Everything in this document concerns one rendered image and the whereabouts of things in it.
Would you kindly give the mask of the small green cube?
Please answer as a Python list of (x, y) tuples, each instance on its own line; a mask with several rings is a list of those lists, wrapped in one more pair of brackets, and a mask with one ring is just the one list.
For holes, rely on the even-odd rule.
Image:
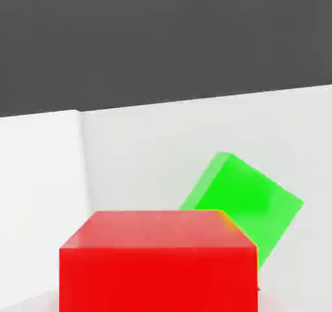
[(303, 201), (236, 155), (218, 152), (180, 206), (222, 210), (257, 246), (261, 267)]

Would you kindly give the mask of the small red cube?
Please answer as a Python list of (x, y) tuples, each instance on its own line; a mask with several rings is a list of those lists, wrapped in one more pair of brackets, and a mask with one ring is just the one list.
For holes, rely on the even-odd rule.
[(258, 312), (257, 247), (222, 211), (98, 211), (59, 266), (59, 312)]

